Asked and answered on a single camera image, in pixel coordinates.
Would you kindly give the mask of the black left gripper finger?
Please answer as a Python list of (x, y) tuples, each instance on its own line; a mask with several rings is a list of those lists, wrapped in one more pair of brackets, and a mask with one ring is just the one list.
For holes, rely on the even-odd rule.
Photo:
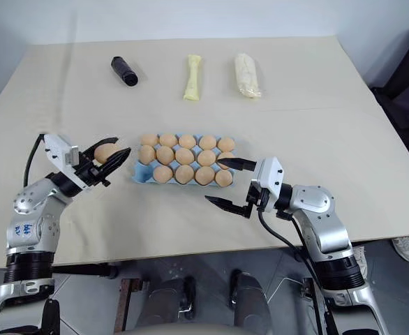
[(107, 160), (97, 160), (101, 165), (98, 169), (98, 176), (106, 177), (114, 172), (126, 161), (130, 153), (131, 148), (126, 148), (112, 154)]
[(107, 160), (112, 154), (119, 151), (117, 137), (108, 137), (93, 144), (82, 153), (90, 160)]

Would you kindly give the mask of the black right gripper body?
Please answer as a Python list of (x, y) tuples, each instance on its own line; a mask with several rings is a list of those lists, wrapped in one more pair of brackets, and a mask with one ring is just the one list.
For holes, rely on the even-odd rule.
[(265, 210), (269, 202), (269, 190), (263, 188), (256, 180), (251, 180), (246, 196), (246, 201), (250, 208), (257, 207), (259, 210)]

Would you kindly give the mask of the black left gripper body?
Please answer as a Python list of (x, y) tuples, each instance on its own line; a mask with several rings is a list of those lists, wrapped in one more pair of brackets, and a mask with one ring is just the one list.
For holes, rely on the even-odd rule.
[(96, 165), (89, 156), (82, 152), (79, 153), (78, 157), (79, 163), (73, 167), (75, 175), (87, 186), (102, 184), (104, 187), (108, 187), (110, 185), (107, 176), (110, 174), (111, 165), (108, 162)]

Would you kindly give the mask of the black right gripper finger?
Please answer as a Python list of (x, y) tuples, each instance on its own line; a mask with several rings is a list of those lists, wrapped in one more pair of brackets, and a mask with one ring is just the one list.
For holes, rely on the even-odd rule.
[(218, 164), (234, 170), (248, 170), (253, 172), (257, 163), (244, 158), (219, 158)]
[(210, 201), (212, 204), (216, 205), (218, 208), (222, 209), (223, 211), (236, 214), (239, 216), (243, 216), (244, 218), (250, 218), (251, 212), (253, 209), (253, 203), (248, 202), (244, 206), (238, 206), (233, 204), (232, 201), (226, 200), (219, 197), (208, 196), (206, 195), (205, 198)]

